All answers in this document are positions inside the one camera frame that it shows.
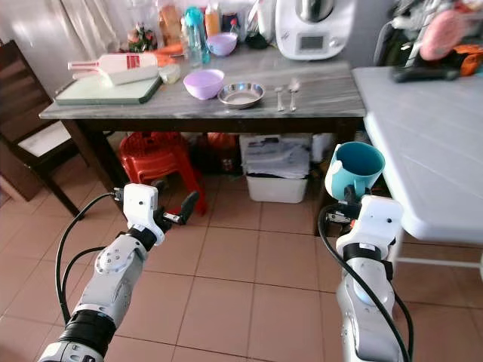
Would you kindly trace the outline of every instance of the white table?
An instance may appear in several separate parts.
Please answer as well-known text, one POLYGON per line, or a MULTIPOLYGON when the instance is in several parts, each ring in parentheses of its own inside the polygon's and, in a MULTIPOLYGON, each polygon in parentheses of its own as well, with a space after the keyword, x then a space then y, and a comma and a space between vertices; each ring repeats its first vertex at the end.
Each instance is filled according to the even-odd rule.
POLYGON ((483 78, 397 84, 390 68, 354 69, 383 175, 421 240, 483 245, 483 78))

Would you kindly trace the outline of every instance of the white plastic bin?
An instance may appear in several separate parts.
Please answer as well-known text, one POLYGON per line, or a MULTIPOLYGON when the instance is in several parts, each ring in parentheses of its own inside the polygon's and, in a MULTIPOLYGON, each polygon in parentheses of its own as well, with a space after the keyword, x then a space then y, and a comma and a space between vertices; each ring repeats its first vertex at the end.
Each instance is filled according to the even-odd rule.
POLYGON ((307 179, 247 176, 248 191, 254 201, 298 204, 303 200, 307 179))

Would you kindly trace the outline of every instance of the black wire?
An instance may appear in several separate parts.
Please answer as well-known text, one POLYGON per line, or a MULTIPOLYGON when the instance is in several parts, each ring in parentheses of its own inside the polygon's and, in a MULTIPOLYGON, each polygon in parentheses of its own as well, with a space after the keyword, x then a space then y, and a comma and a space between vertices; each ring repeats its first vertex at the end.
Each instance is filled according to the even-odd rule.
POLYGON ((67 301, 65 298, 63 298, 62 294, 62 284, 60 283, 60 261, 62 259, 62 252, 63 252, 63 246, 66 243, 67 236, 69 235, 70 231, 74 227, 74 225, 82 218, 84 217, 84 214, 86 213, 87 210, 89 210, 92 205, 96 204, 100 199, 106 198, 108 196, 113 196, 114 193, 112 192, 107 192, 106 194, 102 194, 97 196, 93 201, 91 201, 89 204, 84 207, 80 213, 77 214, 77 216, 74 218, 74 220, 67 226, 66 231, 63 232, 62 238, 60 239, 59 247, 57 248, 57 255, 55 257, 55 290, 57 292, 57 299, 59 300, 60 304, 60 309, 62 310, 62 316, 65 322, 67 323, 69 321, 69 309, 67 308, 67 301))
POLYGON ((402 358, 404 362, 411 362, 411 359, 409 358, 408 351, 406 350, 405 343, 402 340, 401 334, 399 334, 399 331, 397 327, 394 325, 394 322, 392 321, 391 316, 387 312, 386 308, 384 307, 383 303, 377 298, 377 296, 374 294, 372 289, 364 282, 364 280, 352 269, 352 267, 347 264, 337 253, 336 250, 332 247, 332 245, 329 243, 329 240, 327 239, 327 235, 325 235, 325 217, 329 211, 335 210, 337 204, 335 205, 329 205, 324 207, 320 214, 318 215, 318 232, 324 241, 325 246, 329 250, 329 253, 336 259, 336 261, 339 263, 340 266, 342 266, 349 274, 351 277, 355 279, 359 283, 359 285, 362 287, 362 289, 366 292, 366 294, 371 298, 372 302, 376 305, 376 307, 379 309, 380 313, 383 315, 384 319, 386 320, 387 324, 389 325, 389 328, 391 329, 392 333, 394 333, 394 337, 396 338, 396 341, 398 342, 399 348, 401 349, 402 353, 402 358))
MULTIPOLYGON (((106 248, 106 247, 92 247, 91 249, 86 249, 86 250, 81 251, 79 254, 77 254, 76 256, 74 256, 72 258, 72 260, 67 265, 67 268, 64 271, 63 277, 62 277, 62 300, 65 300, 65 301, 67 300, 67 298, 66 298, 67 280, 69 279, 70 269, 72 269, 75 262, 80 257, 84 256, 85 254, 93 253, 95 251, 101 251, 101 250, 104 250, 104 248, 106 248)), ((67 319, 67 321, 68 321, 70 319, 70 313, 69 313, 69 306, 67 304, 66 304, 66 309, 67 309, 67 314, 69 315, 69 318, 67 319)))
POLYGON ((408 354, 409 358, 412 360, 413 359, 413 351, 414 351, 414 325, 413 325, 413 319, 411 318, 411 314, 409 313, 408 307, 406 307, 405 303, 402 301, 402 299, 399 297, 399 295, 395 292, 394 290, 394 297, 396 302, 399 305, 399 308, 401 308, 402 312, 405 315, 406 318, 406 323, 408 324, 408 354))

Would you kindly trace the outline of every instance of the red stool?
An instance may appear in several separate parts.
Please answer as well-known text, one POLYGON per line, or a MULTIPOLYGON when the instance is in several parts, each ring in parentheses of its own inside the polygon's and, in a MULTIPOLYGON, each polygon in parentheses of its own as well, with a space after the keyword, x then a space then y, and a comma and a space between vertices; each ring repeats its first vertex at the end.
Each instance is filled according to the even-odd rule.
POLYGON ((189 162, 188 147, 178 132, 134 132, 119 146, 122 166, 133 183, 149 183, 179 172, 188 191, 198 191, 196 210, 203 215, 208 206, 205 191, 198 182, 201 174, 189 162))

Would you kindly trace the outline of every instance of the stainless steel bowl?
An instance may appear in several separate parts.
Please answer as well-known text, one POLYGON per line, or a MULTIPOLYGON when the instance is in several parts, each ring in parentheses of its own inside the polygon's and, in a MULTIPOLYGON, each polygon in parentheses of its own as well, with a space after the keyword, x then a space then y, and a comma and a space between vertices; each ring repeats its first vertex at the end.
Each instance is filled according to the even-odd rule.
POLYGON ((252 107, 264 94, 265 90, 261 85, 240 82, 221 88, 218 99, 229 108, 243 109, 252 107))

